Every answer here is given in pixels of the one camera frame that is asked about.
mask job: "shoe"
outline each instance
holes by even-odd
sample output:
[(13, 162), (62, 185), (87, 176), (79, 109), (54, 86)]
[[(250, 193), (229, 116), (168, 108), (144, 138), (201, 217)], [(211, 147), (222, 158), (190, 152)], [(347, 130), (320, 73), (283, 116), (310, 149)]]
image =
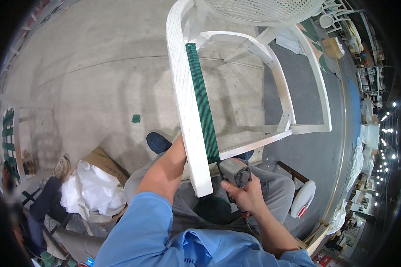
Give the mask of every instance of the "shoe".
[(251, 150), (251, 151), (239, 154), (237, 156), (234, 156), (233, 158), (240, 158), (240, 159), (243, 159), (245, 161), (248, 161), (252, 157), (253, 154), (254, 154), (254, 151)]
[(70, 163), (68, 159), (66, 159), (65, 157), (60, 157), (51, 175), (58, 179), (64, 179), (69, 171)]
[(156, 154), (165, 152), (172, 146), (170, 141), (154, 131), (146, 136), (146, 141), (150, 149)]

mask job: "yellow floor line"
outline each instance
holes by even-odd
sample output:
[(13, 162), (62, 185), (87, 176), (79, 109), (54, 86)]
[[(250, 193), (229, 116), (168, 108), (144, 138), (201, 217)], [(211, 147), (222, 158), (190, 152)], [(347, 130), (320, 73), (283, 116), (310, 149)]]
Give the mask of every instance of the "yellow floor line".
[(326, 210), (325, 216), (323, 217), (324, 219), (325, 219), (326, 216), (328, 215), (329, 209), (331, 208), (332, 201), (334, 200), (335, 192), (336, 192), (337, 186), (338, 186), (338, 181), (340, 180), (340, 176), (341, 176), (341, 170), (342, 170), (342, 168), (343, 168), (344, 150), (345, 150), (345, 148), (346, 148), (346, 130), (347, 130), (346, 93), (344, 92), (344, 85), (343, 85), (343, 79), (342, 79), (342, 77), (341, 77), (340, 64), (338, 64), (338, 60), (335, 60), (335, 61), (337, 62), (338, 71), (340, 72), (340, 83), (341, 83), (341, 87), (342, 87), (342, 89), (343, 89), (343, 101), (344, 101), (344, 142), (343, 142), (343, 153), (342, 153), (342, 155), (341, 155), (340, 172), (339, 172), (339, 174), (338, 174), (337, 183), (335, 184), (334, 192), (332, 193), (331, 202), (329, 203), (328, 209)]

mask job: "pneumatic staple gun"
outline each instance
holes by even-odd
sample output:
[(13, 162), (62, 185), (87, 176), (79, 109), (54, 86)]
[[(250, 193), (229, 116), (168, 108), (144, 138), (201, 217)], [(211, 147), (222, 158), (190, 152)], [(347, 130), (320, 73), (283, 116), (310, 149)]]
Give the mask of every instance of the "pneumatic staple gun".
[[(217, 163), (218, 169), (220, 171), (223, 180), (228, 181), (238, 188), (244, 188), (249, 182), (252, 181), (251, 169), (244, 163), (235, 158), (228, 158)], [(229, 196), (227, 197), (231, 203), (235, 203), (235, 200)], [(244, 211), (238, 207), (240, 215), (247, 224), (249, 222), (249, 211)]]

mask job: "round stool seat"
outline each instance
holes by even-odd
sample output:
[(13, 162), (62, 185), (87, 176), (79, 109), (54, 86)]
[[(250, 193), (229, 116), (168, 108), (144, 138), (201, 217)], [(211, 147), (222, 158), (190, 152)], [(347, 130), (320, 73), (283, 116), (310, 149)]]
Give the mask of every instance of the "round stool seat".
[(329, 28), (334, 24), (334, 20), (329, 15), (322, 15), (319, 18), (319, 24), (323, 29)]
[(291, 216), (294, 218), (303, 217), (305, 211), (310, 206), (316, 191), (314, 181), (307, 181), (298, 191), (291, 206)]

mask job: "forearm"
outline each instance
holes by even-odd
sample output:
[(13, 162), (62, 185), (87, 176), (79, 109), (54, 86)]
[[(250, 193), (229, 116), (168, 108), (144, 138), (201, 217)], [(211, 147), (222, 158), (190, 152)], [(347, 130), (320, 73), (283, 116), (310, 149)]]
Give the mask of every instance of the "forearm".
[(270, 213), (266, 205), (258, 214), (253, 214), (253, 216), (258, 222), (265, 251), (274, 254), (278, 259), (285, 251), (299, 249), (295, 239)]
[(147, 171), (137, 194), (154, 192), (166, 198), (170, 204), (181, 181), (185, 164), (185, 149), (182, 136), (179, 136), (168, 151)]

